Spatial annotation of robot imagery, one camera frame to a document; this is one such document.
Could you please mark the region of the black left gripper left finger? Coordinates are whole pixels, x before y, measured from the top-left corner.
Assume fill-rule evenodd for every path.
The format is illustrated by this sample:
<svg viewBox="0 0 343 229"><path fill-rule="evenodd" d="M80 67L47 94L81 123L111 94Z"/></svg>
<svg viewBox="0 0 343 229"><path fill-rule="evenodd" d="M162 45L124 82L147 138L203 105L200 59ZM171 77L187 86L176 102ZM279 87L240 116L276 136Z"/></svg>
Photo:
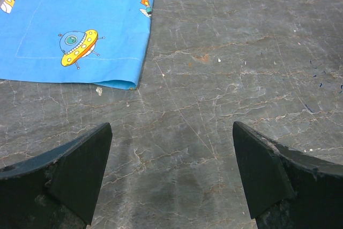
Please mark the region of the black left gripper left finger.
<svg viewBox="0 0 343 229"><path fill-rule="evenodd" d="M1 228L86 228L107 165L103 123L36 157L1 168Z"/></svg>

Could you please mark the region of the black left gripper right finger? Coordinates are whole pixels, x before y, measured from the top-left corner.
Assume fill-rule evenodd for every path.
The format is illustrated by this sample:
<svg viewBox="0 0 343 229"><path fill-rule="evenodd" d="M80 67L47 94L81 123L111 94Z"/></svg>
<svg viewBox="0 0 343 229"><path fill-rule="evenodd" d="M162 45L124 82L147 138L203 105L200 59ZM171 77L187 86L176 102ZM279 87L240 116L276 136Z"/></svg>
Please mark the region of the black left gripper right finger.
<svg viewBox="0 0 343 229"><path fill-rule="evenodd" d="M258 228L342 228L342 165L233 124L236 160Z"/></svg>

